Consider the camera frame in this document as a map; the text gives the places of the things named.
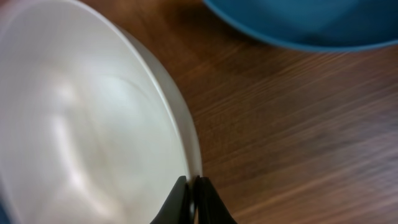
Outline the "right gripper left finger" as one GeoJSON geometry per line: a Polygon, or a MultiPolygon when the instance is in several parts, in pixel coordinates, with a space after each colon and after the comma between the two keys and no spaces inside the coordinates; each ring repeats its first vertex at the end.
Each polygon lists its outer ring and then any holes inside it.
{"type": "Polygon", "coordinates": [[[190,189],[185,176],[177,179],[166,201],[150,224],[190,224],[190,189]]]}

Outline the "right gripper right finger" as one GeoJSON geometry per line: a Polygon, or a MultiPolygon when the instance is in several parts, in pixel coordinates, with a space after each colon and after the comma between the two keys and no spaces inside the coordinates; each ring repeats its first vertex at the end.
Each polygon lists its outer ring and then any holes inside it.
{"type": "Polygon", "coordinates": [[[237,224],[209,178],[196,177],[193,196],[199,224],[237,224]]]}

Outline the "cream plate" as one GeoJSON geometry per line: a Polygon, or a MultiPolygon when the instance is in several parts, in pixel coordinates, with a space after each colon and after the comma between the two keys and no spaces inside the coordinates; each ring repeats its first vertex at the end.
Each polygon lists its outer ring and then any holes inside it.
{"type": "Polygon", "coordinates": [[[149,223],[202,174],[158,59],[80,1],[1,9],[1,205],[12,223],[149,223]]]}

